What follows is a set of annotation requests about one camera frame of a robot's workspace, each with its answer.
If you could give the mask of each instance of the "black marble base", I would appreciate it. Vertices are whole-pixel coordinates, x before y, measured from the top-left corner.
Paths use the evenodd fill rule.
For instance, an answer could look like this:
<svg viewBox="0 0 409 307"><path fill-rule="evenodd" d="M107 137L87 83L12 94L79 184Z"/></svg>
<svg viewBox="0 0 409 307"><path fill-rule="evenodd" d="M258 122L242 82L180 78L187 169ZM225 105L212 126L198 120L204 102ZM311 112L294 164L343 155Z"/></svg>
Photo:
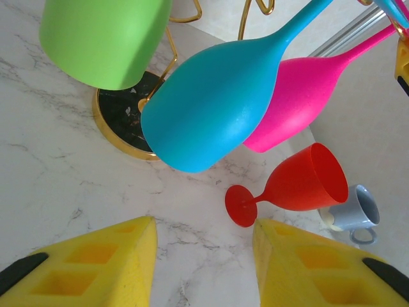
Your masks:
<svg viewBox="0 0 409 307"><path fill-rule="evenodd" d="M146 98L158 83L159 76L145 72L141 81L126 90L100 90L98 104L102 118L111 130L130 146L152 153L142 133L138 102Z"/></svg>

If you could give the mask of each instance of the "marble countertop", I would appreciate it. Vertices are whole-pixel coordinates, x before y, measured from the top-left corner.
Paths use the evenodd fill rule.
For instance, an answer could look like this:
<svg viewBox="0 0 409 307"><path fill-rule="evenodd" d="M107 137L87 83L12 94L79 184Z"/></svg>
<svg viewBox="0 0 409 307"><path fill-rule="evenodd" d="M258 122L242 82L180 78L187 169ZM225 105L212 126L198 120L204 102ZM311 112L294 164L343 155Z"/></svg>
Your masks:
<svg viewBox="0 0 409 307"><path fill-rule="evenodd" d="M224 194L233 184L260 193L278 163L314 141L311 132L264 154L241 146L196 175L133 159L97 129L94 89L42 52L42 5L0 0L0 270L39 247L152 215L159 247L151 306L257 306L252 228L231 222ZM182 61L220 42L188 25L171 29ZM150 69L170 59L164 40ZM261 203L259 216L330 237L317 211Z"/></svg>

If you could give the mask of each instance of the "green cup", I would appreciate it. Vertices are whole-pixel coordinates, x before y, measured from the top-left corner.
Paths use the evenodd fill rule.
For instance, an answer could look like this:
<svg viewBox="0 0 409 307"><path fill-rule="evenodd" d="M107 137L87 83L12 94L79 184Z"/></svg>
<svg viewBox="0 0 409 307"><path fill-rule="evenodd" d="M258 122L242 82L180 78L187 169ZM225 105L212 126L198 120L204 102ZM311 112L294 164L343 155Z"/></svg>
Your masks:
<svg viewBox="0 0 409 307"><path fill-rule="evenodd" d="M122 90L141 80L171 7L171 0L46 0L40 43L74 79Z"/></svg>

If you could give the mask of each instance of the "gray mug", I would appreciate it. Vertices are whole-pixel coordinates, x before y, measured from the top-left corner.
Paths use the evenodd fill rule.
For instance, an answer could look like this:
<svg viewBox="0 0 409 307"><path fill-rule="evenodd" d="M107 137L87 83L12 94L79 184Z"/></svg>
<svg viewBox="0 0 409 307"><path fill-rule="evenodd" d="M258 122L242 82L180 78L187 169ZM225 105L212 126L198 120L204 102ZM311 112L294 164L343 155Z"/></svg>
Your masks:
<svg viewBox="0 0 409 307"><path fill-rule="evenodd" d="M348 200L340 205L318 209L321 218L329 228L341 232L350 231L350 239L356 244L373 244L378 236L372 229L379 224L379 211L375 199L363 185L349 188ZM366 229L371 240L363 241L355 237L355 231Z"/></svg>

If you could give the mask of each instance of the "black object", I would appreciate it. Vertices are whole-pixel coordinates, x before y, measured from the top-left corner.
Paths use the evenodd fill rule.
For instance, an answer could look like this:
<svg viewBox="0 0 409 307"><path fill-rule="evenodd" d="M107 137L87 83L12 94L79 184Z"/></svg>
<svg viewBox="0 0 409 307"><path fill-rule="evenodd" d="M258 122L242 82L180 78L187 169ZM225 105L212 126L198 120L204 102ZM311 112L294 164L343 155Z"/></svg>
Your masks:
<svg viewBox="0 0 409 307"><path fill-rule="evenodd" d="M406 81L400 75L397 77L397 81L405 93L409 96L409 85L406 83Z"/></svg>
<svg viewBox="0 0 409 307"><path fill-rule="evenodd" d="M37 253L13 262L0 272L0 296L6 293L12 286L26 277L36 267L48 258L47 253Z"/></svg>
<svg viewBox="0 0 409 307"><path fill-rule="evenodd" d="M409 303L409 278L407 276L390 264L373 258L364 258L362 262Z"/></svg>
<svg viewBox="0 0 409 307"><path fill-rule="evenodd" d="M142 133L138 102L146 98L158 82L157 75L145 72L141 81L131 88L121 91L99 90L98 93L100 112L109 128L124 142L149 153L152 153L152 149Z"/></svg>

